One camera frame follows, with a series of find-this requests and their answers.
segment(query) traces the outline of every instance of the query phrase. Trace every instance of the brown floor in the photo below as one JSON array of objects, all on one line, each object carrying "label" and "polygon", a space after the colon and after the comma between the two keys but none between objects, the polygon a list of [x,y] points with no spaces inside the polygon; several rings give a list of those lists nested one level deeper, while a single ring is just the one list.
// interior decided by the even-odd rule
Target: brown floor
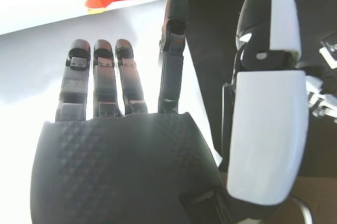
[{"label": "brown floor", "polygon": [[[212,137],[220,147],[222,94],[231,81],[235,31],[244,0],[189,0],[187,41],[199,79]],[[302,36],[302,60],[326,64],[318,53],[321,39],[337,31],[336,0],[296,0]],[[337,177],[337,124],[310,116],[302,176]]]}]

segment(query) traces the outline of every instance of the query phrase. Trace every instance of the black floor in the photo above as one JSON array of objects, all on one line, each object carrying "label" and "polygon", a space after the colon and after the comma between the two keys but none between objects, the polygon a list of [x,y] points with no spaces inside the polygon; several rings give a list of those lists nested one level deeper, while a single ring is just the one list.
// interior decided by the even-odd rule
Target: black floor
[{"label": "black floor", "polygon": [[[216,149],[220,147],[222,85],[231,81],[235,32],[244,0],[189,0],[187,41],[203,95]],[[296,0],[302,61],[326,64],[320,41],[337,31],[336,0]],[[310,116],[300,175],[337,177],[337,124]]]}]

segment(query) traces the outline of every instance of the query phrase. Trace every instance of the robotic hand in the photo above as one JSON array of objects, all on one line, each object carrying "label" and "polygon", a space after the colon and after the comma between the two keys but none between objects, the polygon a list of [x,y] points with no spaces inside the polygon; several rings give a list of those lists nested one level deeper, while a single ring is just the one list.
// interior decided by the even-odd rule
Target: robotic hand
[{"label": "robotic hand", "polygon": [[[189,114],[178,114],[187,0],[167,0],[158,113],[148,114],[131,44],[95,44],[94,118],[85,120],[90,46],[66,61],[55,123],[45,123],[31,181],[33,224],[238,223],[289,194],[305,145],[305,73],[294,0],[246,0],[233,81],[223,87],[224,186]],[[117,103],[120,75],[125,116]]]}]

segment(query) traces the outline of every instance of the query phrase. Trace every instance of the textured rubber surface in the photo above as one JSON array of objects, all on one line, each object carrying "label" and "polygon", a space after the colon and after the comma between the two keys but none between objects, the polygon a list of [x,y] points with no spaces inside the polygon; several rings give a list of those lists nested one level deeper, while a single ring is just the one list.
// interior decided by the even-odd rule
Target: textured rubber surface
[{"label": "textured rubber surface", "polygon": [[32,222],[190,223],[179,196],[219,187],[189,114],[45,123],[32,171]]}]

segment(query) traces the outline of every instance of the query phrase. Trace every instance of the metal finger segment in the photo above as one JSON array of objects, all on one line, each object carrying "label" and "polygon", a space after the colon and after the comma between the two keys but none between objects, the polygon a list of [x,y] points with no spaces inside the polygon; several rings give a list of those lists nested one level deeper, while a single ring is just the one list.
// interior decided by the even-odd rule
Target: metal finger segment
[{"label": "metal finger segment", "polygon": [[94,116],[119,116],[114,55],[111,44],[108,41],[102,39],[96,41],[93,65]]},{"label": "metal finger segment", "polygon": [[129,41],[119,39],[115,47],[118,70],[121,75],[125,115],[147,113],[142,84],[133,59],[133,50]]},{"label": "metal finger segment", "polygon": [[75,40],[66,61],[55,121],[85,120],[90,59],[89,43]]},{"label": "metal finger segment", "polygon": [[160,41],[159,68],[162,77],[158,113],[178,113],[187,16],[187,0],[167,0]]}]

